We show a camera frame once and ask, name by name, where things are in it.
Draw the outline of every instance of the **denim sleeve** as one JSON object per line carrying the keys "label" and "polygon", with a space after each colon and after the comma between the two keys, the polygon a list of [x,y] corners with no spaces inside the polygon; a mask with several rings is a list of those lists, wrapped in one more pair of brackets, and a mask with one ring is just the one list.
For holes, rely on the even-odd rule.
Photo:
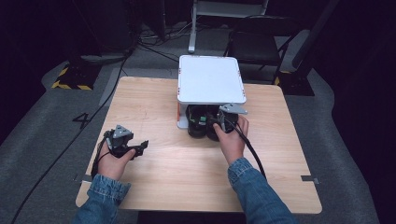
{"label": "denim sleeve", "polygon": [[117,210],[131,184],[96,175],[88,190],[88,200],[77,211],[72,223],[115,223]]}
{"label": "denim sleeve", "polygon": [[228,178],[247,223],[297,223],[289,208],[247,159],[234,161],[228,169]]}

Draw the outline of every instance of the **black chair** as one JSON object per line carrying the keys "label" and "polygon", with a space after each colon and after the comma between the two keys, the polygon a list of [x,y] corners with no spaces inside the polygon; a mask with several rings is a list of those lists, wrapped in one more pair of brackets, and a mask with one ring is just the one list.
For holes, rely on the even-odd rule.
{"label": "black chair", "polygon": [[[260,64],[262,67],[259,70],[265,65],[276,66],[272,82],[275,84],[289,42],[301,30],[300,23],[292,18],[264,15],[245,17],[230,32],[224,57],[234,57],[239,63]],[[280,47],[275,41],[277,36],[288,37]]]}

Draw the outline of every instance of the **white box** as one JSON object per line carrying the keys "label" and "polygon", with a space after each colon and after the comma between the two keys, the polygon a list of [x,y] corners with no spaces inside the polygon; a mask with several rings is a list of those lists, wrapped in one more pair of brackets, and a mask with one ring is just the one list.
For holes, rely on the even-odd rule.
{"label": "white box", "polygon": [[231,57],[182,55],[177,87],[177,127],[188,128],[188,105],[225,105],[246,102],[238,61]]}

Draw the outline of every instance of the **cable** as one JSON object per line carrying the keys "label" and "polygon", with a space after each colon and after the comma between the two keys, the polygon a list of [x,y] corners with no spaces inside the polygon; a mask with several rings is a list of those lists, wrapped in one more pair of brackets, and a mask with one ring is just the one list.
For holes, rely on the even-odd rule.
{"label": "cable", "polygon": [[229,122],[233,128],[239,133],[239,136],[241,136],[241,138],[244,140],[244,142],[247,144],[247,148],[250,150],[251,154],[253,154],[254,159],[256,160],[257,164],[259,165],[260,168],[260,172],[262,173],[262,175],[264,176],[265,179],[267,179],[267,176],[265,175],[264,172],[264,168],[262,168],[262,162],[260,161],[259,156],[257,155],[256,151],[254,150],[253,146],[250,144],[250,141],[248,140],[248,138],[242,133],[242,129],[241,126],[239,126],[238,123],[236,123],[238,125],[238,128],[240,130],[238,130],[235,125],[233,125],[232,122],[230,122],[228,119],[224,118],[224,120],[227,120],[227,122]]}
{"label": "cable", "polygon": [[77,5],[75,0],[73,0],[73,4],[74,4],[76,10],[78,11],[79,16],[82,18],[82,20],[84,21],[85,25],[87,26],[88,30],[90,31],[92,36],[95,38],[96,42],[99,45],[101,45],[103,48],[111,50],[111,51],[117,51],[117,50],[130,50],[130,49],[132,49],[134,47],[134,41],[132,41],[131,46],[129,46],[126,49],[122,49],[122,48],[119,48],[119,47],[108,46],[108,45],[103,44],[102,41],[97,37],[96,33],[91,28],[90,24],[88,23],[87,19],[84,17],[83,13],[79,9],[79,7],[78,7],[78,5]]}
{"label": "cable", "polygon": [[155,51],[156,51],[156,52],[159,52],[159,53],[162,53],[162,54],[167,54],[167,55],[174,56],[175,58],[178,58],[178,56],[177,56],[176,54],[173,54],[173,53],[166,53],[166,52],[158,51],[158,50],[155,50]]}
{"label": "cable", "polygon": [[161,53],[161,52],[159,52],[159,51],[157,51],[157,50],[148,48],[148,47],[146,47],[146,46],[144,46],[144,45],[142,45],[142,44],[140,44],[140,43],[139,43],[139,46],[142,46],[142,47],[145,48],[145,49],[148,49],[148,50],[150,50],[150,51],[152,51],[152,52],[154,52],[154,53],[158,53],[158,54],[162,55],[163,57],[168,58],[168,59],[170,59],[170,60],[172,60],[172,61],[178,63],[178,60],[175,60],[175,59],[173,59],[173,58],[171,58],[171,57],[168,57],[168,56],[164,55],[163,53]]}
{"label": "cable", "polygon": [[128,73],[126,73],[126,72],[123,70],[123,68],[122,68],[122,72],[125,74],[125,76],[127,76],[127,77],[129,76]]}
{"label": "cable", "polygon": [[95,111],[95,113],[93,113],[93,115],[91,116],[91,118],[87,121],[87,123],[79,130],[79,132],[73,137],[73,139],[69,142],[69,144],[67,144],[67,146],[64,148],[64,150],[61,152],[61,154],[59,154],[59,156],[55,159],[55,161],[53,161],[53,163],[49,166],[49,168],[46,170],[46,172],[44,172],[44,174],[42,176],[40,176],[40,178],[38,178],[38,180],[35,182],[35,184],[33,185],[32,189],[29,191],[29,193],[26,195],[26,197],[23,199],[23,202],[21,203],[21,205],[19,206],[17,213],[14,215],[14,218],[12,218],[11,223],[15,223],[15,221],[17,220],[18,215],[20,214],[23,206],[26,204],[27,200],[30,198],[30,196],[32,195],[33,191],[35,191],[35,189],[37,188],[37,186],[40,184],[40,182],[43,180],[43,178],[48,174],[48,172],[52,169],[52,167],[56,164],[56,162],[62,157],[62,155],[67,151],[67,149],[70,148],[70,146],[76,141],[76,139],[79,137],[79,135],[82,133],[82,131],[84,131],[84,129],[90,124],[91,120],[93,120],[93,118],[97,115],[97,113],[105,106],[105,104],[107,103],[108,99],[110,99],[111,95],[113,94],[114,90],[117,87],[117,84],[119,82],[120,79],[120,74],[121,74],[121,70],[122,67],[124,66],[126,60],[129,58],[125,57],[124,61],[122,62],[121,66],[120,66],[120,71],[119,71],[119,75],[116,81],[116,84],[113,87],[113,90],[111,91],[111,93],[107,96],[106,100],[102,103],[102,105]]}
{"label": "cable", "polygon": [[91,169],[91,178],[92,179],[97,175],[97,173],[99,171],[99,166],[98,166],[99,160],[101,160],[105,155],[110,153],[108,151],[105,155],[103,155],[99,158],[100,152],[102,151],[103,144],[105,143],[105,141],[109,137],[109,135],[110,135],[109,132],[105,132],[102,141],[98,144],[98,146],[96,148],[96,156],[95,156],[95,159],[93,160],[92,169]]}
{"label": "cable", "polygon": [[[187,34],[187,33],[181,34],[181,32],[182,32],[182,31],[185,31],[186,28],[187,28],[188,26],[190,26],[191,24],[192,24],[192,21],[189,22],[189,23],[187,23],[186,25],[184,25],[183,27],[181,27],[180,29],[178,29],[178,30],[176,30],[176,31],[173,31],[173,29],[174,29],[173,27],[170,28],[171,31],[165,34],[165,38],[166,38],[166,39],[165,39],[164,41],[161,40],[157,35],[151,35],[150,32],[149,32],[149,30],[144,30],[144,31],[142,31],[141,34],[143,34],[144,32],[148,32],[148,34],[147,34],[147,36],[142,36],[142,35],[139,36],[139,41],[140,41],[142,44],[146,45],[146,46],[160,46],[160,45],[162,45],[162,44],[168,42],[169,40],[175,40],[175,39],[181,38],[183,35],[189,35],[190,33],[188,33],[188,34]],[[151,39],[151,38],[155,38],[154,43],[143,42],[143,39]]]}
{"label": "cable", "polygon": [[92,59],[82,59],[82,60],[86,62],[88,65],[107,65],[107,64],[122,62],[122,60],[124,60],[125,57],[129,57],[129,56],[124,55],[119,58],[102,59],[102,60],[92,60]]}
{"label": "cable", "polygon": [[105,153],[105,154],[103,154],[103,156],[101,156],[100,158],[99,158],[99,160],[98,160],[98,162],[97,163],[99,163],[99,161],[105,156],[105,155],[108,155],[108,154],[110,154],[110,152],[108,151],[107,153]]}

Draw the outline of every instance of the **person's right hand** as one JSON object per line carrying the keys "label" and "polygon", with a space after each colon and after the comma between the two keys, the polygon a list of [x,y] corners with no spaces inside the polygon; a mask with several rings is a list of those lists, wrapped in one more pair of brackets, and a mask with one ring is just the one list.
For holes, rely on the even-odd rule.
{"label": "person's right hand", "polygon": [[[238,124],[242,129],[240,131],[248,137],[248,120],[239,115]],[[219,137],[221,151],[229,165],[237,159],[244,157],[245,141],[239,136],[236,130],[225,133],[217,123],[213,125],[213,128]]]}

